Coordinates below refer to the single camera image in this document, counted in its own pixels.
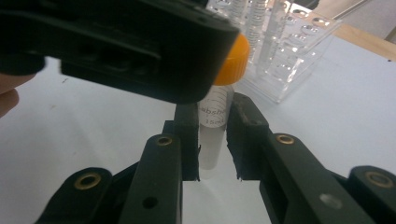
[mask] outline transparent test tube rack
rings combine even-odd
[[[231,20],[249,40],[241,84],[277,103],[312,74],[341,24],[284,0],[212,0],[208,9]]]

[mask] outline white table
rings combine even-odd
[[[303,85],[280,105],[243,86],[274,132],[299,137],[329,169],[357,165],[396,174],[396,63],[335,38]],[[0,119],[0,223],[32,223],[76,171],[113,174],[139,160],[175,106],[72,77],[49,66],[19,87]],[[183,221],[270,223],[258,182],[238,181],[224,147],[217,175],[184,183]]]

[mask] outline sample tube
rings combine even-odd
[[[248,40],[239,35],[227,56],[212,88],[199,103],[200,177],[210,178],[218,163],[221,143],[233,101],[232,84],[245,73],[248,62]]]

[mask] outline wooden strip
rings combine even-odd
[[[396,45],[348,24],[342,24],[334,35],[361,48],[396,62]]]

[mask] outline vial label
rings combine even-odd
[[[199,103],[200,123],[209,128],[218,128],[227,123],[230,89],[229,86],[213,86]]]

